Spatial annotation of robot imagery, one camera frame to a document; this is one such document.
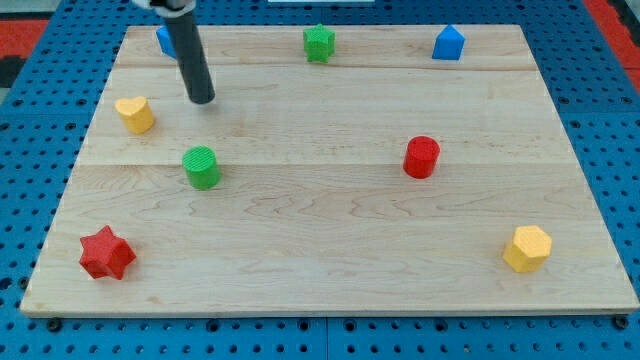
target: red star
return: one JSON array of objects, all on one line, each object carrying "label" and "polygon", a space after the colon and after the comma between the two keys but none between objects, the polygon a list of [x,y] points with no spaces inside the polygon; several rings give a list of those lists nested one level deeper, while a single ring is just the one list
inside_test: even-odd
[{"label": "red star", "polygon": [[115,236],[109,225],[95,235],[80,238],[80,243],[84,248],[80,265],[94,279],[111,276],[121,280],[124,269],[136,258],[127,241]]}]

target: blue house-shaped block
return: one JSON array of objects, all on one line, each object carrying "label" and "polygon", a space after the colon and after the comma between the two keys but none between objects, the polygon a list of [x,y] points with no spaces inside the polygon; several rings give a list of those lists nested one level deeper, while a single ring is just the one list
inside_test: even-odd
[{"label": "blue house-shaped block", "polygon": [[156,36],[158,37],[158,42],[160,43],[160,49],[162,49],[162,52],[175,59],[176,53],[173,50],[173,45],[171,44],[171,38],[169,37],[167,27],[163,26],[156,30]]},{"label": "blue house-shaped block", "polygon": [[464,36],[452,25],[447,25],[436,38],[433,48],[433,59],[459,60],[464,46]]}]

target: toy block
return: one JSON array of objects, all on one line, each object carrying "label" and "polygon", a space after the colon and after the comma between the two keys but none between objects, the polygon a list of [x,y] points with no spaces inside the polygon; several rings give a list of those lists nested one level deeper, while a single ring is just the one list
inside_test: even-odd
[{"label": "toy block", "polygon": [[336,33],[322,24],[311,29],[305,29],[302,33],[304,51],[307,53],[307,61],[329,62],[329,56],[335,52]]},{"label": "toy block", "polygon": [[189,149],[182,157],[182,166],[187,172],[189,183],[198,190],[214,187],[222,176],[215,153],[206,146]]},{"label": "toy block", "polygon": [[167,30],[167,27],[163,26],[156,30],[156,37],[158,37],[158,42],[160,43],[160,49],[162,52],[175,59],[176,52],[173,50],[173,44],[171,44],[171,38],[169,37],[169,30]]},{"label": "toy block", "polygon": [[404,171],[416,179],[431,176],[436,167],[440,145],[430,137],[417,136],[409,141],[404,158]]},{"label": "toy block", "polygon": [[452,25],[440,32],[433,47],[433,59],[459,60],[464,47],[464,36]]},{"label": "toy block", "polygon": [[155,118],[144,96],[133,99],[118,99],[115,104],[124,126],[134,134],[142,134],[151,129]]},{"label": "toy block", "polygon": [[516,272],[536,271],[551,255],[551,244],[551,237],[538,226],[519,226],[502,258]]},{"label": "toy block", "polygon": [[92,278],[104,276],[121,280],[125,268],[136,258],[125,239],[113,234],[106,225],[97,234],[80,238],[83,247],[80,265]]}]

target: blue pegboard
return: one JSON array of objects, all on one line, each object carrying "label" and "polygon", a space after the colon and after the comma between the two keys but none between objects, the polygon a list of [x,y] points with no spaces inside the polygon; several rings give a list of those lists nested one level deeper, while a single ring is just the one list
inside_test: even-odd
[{"label": "blue pegboard", "polygon": [[[640,98],[579,0],[201,0],[200,24],[520,24],[636,291]],[[128,0],[63,0],[0,107],[0,359],[638,358],[640,317],[77,320],[17,307],[128,25]]]}]

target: yellow heart-shaped block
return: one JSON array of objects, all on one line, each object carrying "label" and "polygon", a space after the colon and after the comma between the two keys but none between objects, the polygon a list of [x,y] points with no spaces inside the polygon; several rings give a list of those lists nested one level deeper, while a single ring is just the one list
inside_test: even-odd
[{"label": "yellow heart-shaped block", "polygon": [[134,134],[144,133],[151,129],[155,123],[149,102],[144,96],[138,96],[133,99],[118,99],[115,108],[124,126]]}]

